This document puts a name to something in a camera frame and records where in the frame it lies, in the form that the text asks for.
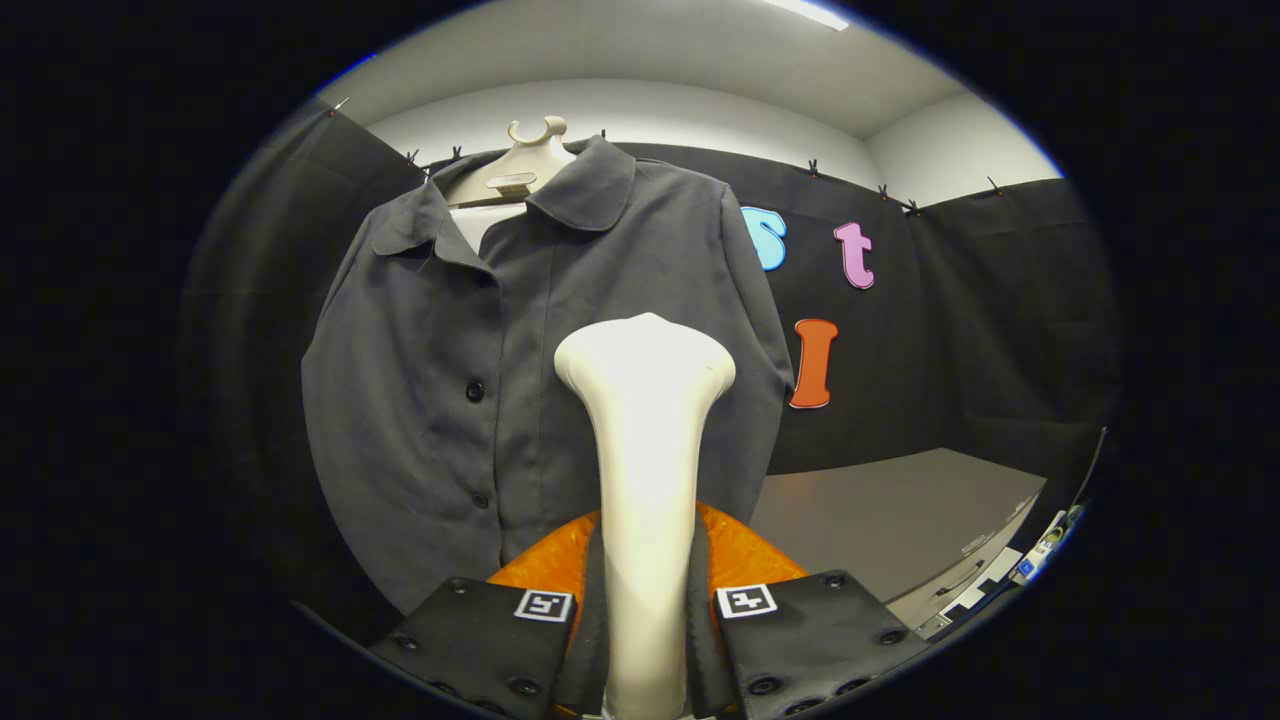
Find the black fabric backdrop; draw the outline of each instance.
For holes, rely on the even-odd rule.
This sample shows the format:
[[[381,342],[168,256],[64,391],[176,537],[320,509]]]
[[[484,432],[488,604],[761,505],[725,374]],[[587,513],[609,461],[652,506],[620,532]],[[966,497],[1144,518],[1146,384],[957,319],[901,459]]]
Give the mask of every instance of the black fabric backdrop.
[[[876,191],[771,160],[616,145],[722,179],[744,206],[782,217],[786,260],[767,278],[796,369],[797,320],[840,328],[831,402],[785,409],[771,474],[948,447],[1048,479],[1011,543],[1021,548],[1070,502],[1119,400],[1120,327],[1103,243],[1066,181],[983,192],[916,217]],[[422,179],[340,113],[308,102],[211,217],[179,331],[183,415],[210,506],[283,592],[362,644],[401,616],[328,512],[298,366],[365,214]],[[832,234],[850,222],[873,243],[868,290],[845,278]]]

